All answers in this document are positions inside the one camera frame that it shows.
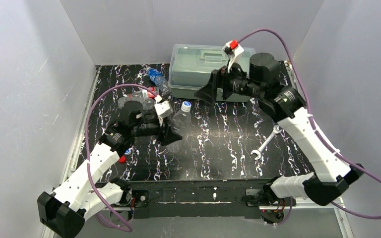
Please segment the clear unlabelled plastic bottle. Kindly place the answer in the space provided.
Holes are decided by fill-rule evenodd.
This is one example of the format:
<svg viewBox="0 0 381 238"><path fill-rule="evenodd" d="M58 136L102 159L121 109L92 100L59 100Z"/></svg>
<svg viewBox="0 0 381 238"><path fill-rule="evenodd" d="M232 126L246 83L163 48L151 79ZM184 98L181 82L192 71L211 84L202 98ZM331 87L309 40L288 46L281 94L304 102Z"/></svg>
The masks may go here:
<svg viewBox="0 0 381 238"><path fill-rule="evenodd" d="M174 142L167 146L168 151L178 153L184 143L187 132L191 125L191 112L183 112L179 109L172 118L173 127L183 138L180 141Z"/></svg>

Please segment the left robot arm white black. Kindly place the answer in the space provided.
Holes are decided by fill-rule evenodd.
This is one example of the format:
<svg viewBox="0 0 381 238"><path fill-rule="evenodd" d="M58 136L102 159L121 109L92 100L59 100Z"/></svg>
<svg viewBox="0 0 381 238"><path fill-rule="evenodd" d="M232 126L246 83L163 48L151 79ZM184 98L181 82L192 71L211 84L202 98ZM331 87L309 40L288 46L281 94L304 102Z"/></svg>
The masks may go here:
<svg viewBox="0 0 381 238"><path fill-rule="evenodd" d="M85 221L102 209L120 202L130 190L127 182L113 180L102 188L96 181L119 161L137 137L156 136L162 146L182 139L173 130L169 115L173 112L166 100L145 110L138 101L127 101L98 139L85 162L52 192L37 199L40 222L62 238L74 238Z"/></svg>

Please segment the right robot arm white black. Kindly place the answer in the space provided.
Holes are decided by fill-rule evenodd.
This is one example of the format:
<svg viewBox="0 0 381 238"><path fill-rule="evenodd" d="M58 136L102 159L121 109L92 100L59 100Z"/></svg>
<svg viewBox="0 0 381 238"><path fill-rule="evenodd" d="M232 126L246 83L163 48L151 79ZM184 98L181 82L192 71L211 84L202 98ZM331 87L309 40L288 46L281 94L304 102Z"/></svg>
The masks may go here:
<svg viewBox="0 0 381 238"><path fill-rule="evenodd" d="M222 89L223 99L232 94L257 99L260 109L292 137L314 168L306 175L273 178L263 186L261 199L275 202L302 197L325 206L341 196L362 172L339 159L330 144L320 141L306 101L294 87L281 83L280 69L280 62L271 54L257 53L250 57L248 72L237 63L213 70L208 83L194 95L209 104L216 102L218 89Z"/></svg>

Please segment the red label plastic bottle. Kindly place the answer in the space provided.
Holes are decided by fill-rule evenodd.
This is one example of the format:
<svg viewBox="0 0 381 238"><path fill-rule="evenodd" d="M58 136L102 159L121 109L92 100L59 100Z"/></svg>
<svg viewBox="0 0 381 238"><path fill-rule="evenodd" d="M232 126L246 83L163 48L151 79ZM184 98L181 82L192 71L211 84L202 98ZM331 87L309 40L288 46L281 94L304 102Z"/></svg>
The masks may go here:
<svg viewBox="0 0 381 238"><path fill-rule="evenodd" d="M151 94L148 90L145 90L145 89L127 94L127 97L128 98L139 97L139 98L150 98L150 99L155 98L155 96L153 94Z"/></svg>

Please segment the red bottle cap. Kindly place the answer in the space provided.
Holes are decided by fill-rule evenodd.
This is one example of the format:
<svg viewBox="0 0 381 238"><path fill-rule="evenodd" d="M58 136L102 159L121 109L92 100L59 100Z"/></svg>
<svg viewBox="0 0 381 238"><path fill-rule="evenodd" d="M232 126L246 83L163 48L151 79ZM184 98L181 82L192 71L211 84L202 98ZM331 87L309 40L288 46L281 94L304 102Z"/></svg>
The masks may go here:
<svg viewBox="0 0 381 238"><path fill-rule="evenodd" d="M126 163L126 157L125 156L121 156L119 159L118 159L118 162L121 163L121 164L124 164Z"/></svg>

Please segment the blue label plastic bottle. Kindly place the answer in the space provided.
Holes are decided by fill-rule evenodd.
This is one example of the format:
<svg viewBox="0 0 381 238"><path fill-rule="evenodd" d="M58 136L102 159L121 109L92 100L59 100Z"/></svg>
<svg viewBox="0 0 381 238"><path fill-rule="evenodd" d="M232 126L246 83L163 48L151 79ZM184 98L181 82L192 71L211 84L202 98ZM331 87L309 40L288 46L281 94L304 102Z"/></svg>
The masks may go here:
<svg viewBox="0 0 381 238"><path fill-rule="evenodd" d="M169 95L171 90L168 86L168 80L155 68L147 67L146 73L149 79L158 87L160 94Z"/></svg>

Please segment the translucent plastic storage box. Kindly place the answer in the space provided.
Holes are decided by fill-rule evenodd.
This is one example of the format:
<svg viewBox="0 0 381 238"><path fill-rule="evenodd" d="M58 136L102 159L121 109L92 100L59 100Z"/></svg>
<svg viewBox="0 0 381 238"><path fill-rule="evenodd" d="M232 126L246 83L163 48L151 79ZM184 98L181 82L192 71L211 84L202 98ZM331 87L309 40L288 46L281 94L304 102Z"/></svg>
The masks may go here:
<svg viewBox="0 0 381 238"><path fill-rule="evenodd" d="M221 46L175 44L169 66L168 86L175 98L195 99L210 74L228 63Z"/></svg>

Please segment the silver open-end wrench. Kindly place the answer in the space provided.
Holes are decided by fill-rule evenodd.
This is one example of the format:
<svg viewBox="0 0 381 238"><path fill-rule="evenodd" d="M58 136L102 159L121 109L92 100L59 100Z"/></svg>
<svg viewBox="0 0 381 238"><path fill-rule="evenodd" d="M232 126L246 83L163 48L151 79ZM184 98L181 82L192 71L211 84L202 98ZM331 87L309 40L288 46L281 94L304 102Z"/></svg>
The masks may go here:
<svg viewBox="0 0 381 238"><path fill-rule="evenodd" d="M273 140L273 138L281 133L283 128L279 125L275 125L272 129L271 134L266 138L266 140L257 148L251 151L251 156L254 156L254 160L259 160L261 158L262 152L268 146L268 144Z"/></svg>

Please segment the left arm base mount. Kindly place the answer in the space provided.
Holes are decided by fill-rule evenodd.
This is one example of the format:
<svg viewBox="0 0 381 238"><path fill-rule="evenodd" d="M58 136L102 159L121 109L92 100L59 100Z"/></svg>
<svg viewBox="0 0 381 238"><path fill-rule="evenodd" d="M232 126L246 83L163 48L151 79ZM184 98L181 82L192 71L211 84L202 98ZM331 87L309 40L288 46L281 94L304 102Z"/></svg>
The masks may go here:
<svg viewBox="0 0 381 238"><path fill-rule="evenodd" d="M130 190L124 192L120 200L114 203L115 207L143 208L149 205L148 190Z"/></svg>

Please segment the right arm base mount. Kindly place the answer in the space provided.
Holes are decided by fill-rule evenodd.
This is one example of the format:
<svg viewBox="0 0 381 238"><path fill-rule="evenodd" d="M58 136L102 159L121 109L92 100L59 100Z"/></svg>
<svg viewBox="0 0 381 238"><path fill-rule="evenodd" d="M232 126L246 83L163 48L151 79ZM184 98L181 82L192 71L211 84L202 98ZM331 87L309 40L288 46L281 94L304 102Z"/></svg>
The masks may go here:
<svg viewBox="0 0 381 238"><path fill-rule="evenodd" d="M271 191L247 189L242 201L249 207L268 207L261 209L261 219L266 225L278 226L286 222L296 205L292 197L276 198Z"/></svg>

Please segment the aluminium frame rail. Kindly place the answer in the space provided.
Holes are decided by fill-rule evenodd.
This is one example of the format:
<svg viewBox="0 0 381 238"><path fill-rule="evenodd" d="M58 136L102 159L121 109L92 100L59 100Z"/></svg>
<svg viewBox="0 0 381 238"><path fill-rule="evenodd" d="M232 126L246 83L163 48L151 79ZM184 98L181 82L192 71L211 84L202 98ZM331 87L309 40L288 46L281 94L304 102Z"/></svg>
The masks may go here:
<svg viewBox="0 0 381 238"><path fill-rule="evenodd" d="M133 184L130 190L148 190L149 205L143 208L114 207L117 212L129 212L131 219L149 219L161 217L244 217L246 219L261 219L261 209L268 207L249 207L243 201L247 189L261 189L249 185L197 185L195 182L176 185ZM117 197L110 190L104 190L107 201L117 202ZM307 198L295 198L294 209L332 209L334 210L341 234L345 238L353 237L347 216L336 206L328 204L320 206Z"/></svg>

